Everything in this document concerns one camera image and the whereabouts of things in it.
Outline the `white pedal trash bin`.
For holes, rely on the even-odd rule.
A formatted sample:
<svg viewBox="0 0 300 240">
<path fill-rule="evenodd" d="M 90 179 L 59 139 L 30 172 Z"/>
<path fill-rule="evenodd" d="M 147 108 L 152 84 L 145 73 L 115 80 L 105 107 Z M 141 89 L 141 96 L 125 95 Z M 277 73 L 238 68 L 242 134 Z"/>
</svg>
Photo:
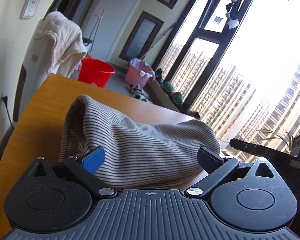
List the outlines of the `white pedal trash bin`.
<svg viewBox="0 0 300 240">
<path fill-rule="evenodd" d="M 87 52 L 90 51 L 90 47 L 92 45 L 92 42 L 93 41 L 91 39 L 83 37 L 83 44 L 86 47 Z"/>
</svg>

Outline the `green potted plant far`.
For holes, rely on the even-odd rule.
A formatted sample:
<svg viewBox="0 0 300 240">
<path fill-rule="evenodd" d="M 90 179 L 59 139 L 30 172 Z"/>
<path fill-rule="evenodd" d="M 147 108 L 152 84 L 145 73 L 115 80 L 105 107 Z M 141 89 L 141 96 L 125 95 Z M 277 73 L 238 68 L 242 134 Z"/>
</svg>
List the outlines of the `green potted plant far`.
<svg viewBox="0 0 300 240">
<path fill-rule="evenodd" d="M 173 93 L 174 92 L 174 87 L 173 85 L 170 83 L 170 81 L 165 81 L 161 87 L 168 93 Z"/>
</svg>

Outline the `white floor washer vacuum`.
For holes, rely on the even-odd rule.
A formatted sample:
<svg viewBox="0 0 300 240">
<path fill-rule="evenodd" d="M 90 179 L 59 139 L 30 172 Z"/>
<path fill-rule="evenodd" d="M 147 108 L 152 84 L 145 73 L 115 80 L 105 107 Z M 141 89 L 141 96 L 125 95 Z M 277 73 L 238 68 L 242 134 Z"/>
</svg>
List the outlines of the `white floor washer vacuum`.
<svg viewBox="0 0 300 240">
<path fill-rule="evenodd" d="M 61 1 L 53 2 L 48 12 L 56 10 Z M 19 121 L 35 92 L 48 76 L 48 67 L 45 64 L 48 63 L 48 57 L 51 55 L 51 48 L 52 41 L 50 38 L 35 40 L 32 36 L 21 66 L 16 88 L 12 116 L 15 123 Z"/>
</svg>

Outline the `wall power socket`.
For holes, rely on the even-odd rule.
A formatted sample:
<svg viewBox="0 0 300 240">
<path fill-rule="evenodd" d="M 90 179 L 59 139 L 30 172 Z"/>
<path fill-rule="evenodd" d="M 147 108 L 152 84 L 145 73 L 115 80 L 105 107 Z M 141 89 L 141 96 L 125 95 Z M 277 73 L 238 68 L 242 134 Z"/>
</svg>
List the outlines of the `wall power socket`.
<svg viewBox="0 0 300 240">
<path fill-rule="evenodd" d="M 20 19 L 32 18 L 34 16 L 39 1 L 40 0 L 26 0 L 19 18 Z"/>
</svg>

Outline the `red plastic bucket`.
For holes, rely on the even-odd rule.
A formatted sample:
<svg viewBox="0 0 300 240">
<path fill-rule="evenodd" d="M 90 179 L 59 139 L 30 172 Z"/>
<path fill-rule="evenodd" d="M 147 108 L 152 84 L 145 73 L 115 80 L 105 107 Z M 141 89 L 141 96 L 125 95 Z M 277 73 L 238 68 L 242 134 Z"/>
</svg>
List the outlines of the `red plastic bucket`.
<svg viewBox="0 0 300 240">
<path fill-rule="evenodd" d="M 85 57 L 81 60 L 78 81 L 105 88 L 115 69 L 106 62 Z"/>
</svg>

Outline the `cream towel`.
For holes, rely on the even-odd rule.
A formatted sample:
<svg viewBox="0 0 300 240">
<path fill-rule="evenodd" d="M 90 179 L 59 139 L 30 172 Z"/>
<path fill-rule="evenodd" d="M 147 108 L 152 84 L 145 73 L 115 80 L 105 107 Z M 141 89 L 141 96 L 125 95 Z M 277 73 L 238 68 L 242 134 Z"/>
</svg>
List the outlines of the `cream towel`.
<svg viewBox="0 0 300 240">
<path fill-rule="evenodd" d="M 52 41 L 48 72 L 57 68 L 57 74 L 70 77 L 87 53 L 79 25 L 59 11 L 50 12 L 34 34 L 35 40 L 45 37 Z"/>
</svg>

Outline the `green potted plant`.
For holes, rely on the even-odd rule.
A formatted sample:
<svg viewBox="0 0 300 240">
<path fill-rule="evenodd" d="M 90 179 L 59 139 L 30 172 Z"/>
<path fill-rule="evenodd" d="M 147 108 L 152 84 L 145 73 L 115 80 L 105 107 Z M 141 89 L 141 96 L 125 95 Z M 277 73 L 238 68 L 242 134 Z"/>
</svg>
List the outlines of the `green potted plant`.
<svg viewBox="0 0 300 240">
<path fill-rule="evenodd" d="M 173 93 L 174 92 L 174 87 L 173 85 L 170 83 L 170 81 L 165 81 L 161 87 L 168 93 Z"/>
<path fill-rule="evenodd" d="M 176 103 L 177 105 L 182 105 L 183 104 L 183 94 L 181 92 L 174 92 L 172 94 L 172 100 L 174 103 Z"/>
</svg>

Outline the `leafy green plant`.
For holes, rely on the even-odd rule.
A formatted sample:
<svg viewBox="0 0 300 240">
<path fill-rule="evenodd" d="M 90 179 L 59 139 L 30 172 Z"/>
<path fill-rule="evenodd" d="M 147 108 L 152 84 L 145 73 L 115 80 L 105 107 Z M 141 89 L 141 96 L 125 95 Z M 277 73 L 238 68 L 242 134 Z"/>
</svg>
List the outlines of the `leafy green plant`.
<svg viewBox="0 0 300 240">
<path fill-rule="evenodd" d="M 274 140 L 274 139 L 280 139 L 281 141 L 283 141 L 285 143 L 285 145 L 289 149 L 289 153 L 291 152 L 291 150 L 293 148 L 293 143 L 295 140 L 294 136 L 291 133 L 285 131 L 285 135 L 283 135 L 281 133 L 277 133 L 277 132 L 271 131 L 269 129 L 260 129 L 260 132 L 269 134 L 270 136 L 260 139 L 259 141 L 269 141 L 269 140 Z"/>
</svg>

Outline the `pink laundry basket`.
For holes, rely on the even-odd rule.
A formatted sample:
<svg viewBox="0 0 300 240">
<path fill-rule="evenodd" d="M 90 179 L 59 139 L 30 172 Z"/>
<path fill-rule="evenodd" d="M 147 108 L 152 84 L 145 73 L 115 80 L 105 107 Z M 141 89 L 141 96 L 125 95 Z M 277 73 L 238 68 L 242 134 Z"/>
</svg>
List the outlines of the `pink laundry basket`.
<svg viewBox="0 0 300 240">
<path fill-rule="evenodd" d="M 128 71 L 125 81 L 129 85 L 138 85 L 144 88 L 149 81 L 155 80 L 155 72 L 143 60 L 131 59 L 128 64 Z"/>
</svg>

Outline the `green potted plant near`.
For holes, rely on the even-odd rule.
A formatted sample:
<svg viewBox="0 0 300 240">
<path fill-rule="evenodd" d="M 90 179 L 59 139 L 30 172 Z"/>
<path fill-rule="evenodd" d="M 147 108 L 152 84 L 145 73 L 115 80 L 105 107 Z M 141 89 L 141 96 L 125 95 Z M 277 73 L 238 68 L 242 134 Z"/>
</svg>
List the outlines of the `green potted plant near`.
<svg viewBox="0 0 300 240">
<path fill-rule="evenodd" d="M 177 105 L 182 105 L 183 104 L 183 94 L 181 92 L 174 92 L 172 94 L 172 100 L 174 103 L 176 103 Z"/>
</svg>

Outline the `slippers on floor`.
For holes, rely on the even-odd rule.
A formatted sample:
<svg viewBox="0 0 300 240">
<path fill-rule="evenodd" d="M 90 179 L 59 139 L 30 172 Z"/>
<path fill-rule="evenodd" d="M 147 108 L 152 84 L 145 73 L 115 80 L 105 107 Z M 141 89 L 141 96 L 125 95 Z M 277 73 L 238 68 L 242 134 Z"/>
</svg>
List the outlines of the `slippers on floor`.
<svg viewBox="0 0 300 240">
<path fill-rule="evenodd" d="M 127 90 L 132 94 L 133 98 L 147 103 L 152 103 L 149 95 L 139 85 L 131 84 L 128 86 Z"/>
</svg>

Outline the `grey striped knit garment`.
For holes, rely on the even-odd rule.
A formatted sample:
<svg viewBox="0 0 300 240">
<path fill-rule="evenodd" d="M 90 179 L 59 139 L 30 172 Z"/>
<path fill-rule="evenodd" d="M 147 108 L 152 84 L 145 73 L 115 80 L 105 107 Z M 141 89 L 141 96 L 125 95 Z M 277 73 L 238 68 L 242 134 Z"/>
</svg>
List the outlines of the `grey striped knit garment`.
<svg viewBox="0 0 300 240">
<path fill-rule="evenodd" d="M 81 157 L 98 146 L 105 150 L 105 161 L 94 175 L 117 189 L 178 186 L 202 171 L 200 147 L 215 154 L 221 150 L 214 131 L 199 120 L 141 124 L 79 95 L 65 117 L 59 160 Z"/>
</svg>

